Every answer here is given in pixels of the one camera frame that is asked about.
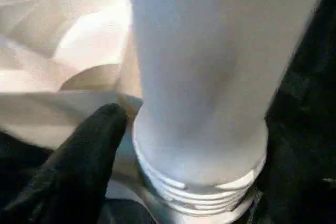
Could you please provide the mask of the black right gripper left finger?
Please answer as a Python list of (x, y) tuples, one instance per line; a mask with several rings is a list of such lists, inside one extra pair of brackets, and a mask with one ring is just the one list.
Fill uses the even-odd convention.
[(128, 116), (111, 103), (54, 151), (1, 133), (1, 223), (96, 223)]

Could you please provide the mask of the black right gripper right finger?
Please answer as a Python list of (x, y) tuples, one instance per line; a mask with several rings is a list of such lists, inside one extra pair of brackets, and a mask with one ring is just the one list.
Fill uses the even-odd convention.
[(335, 223), (335, 97), (279, 91), (252, 223)]

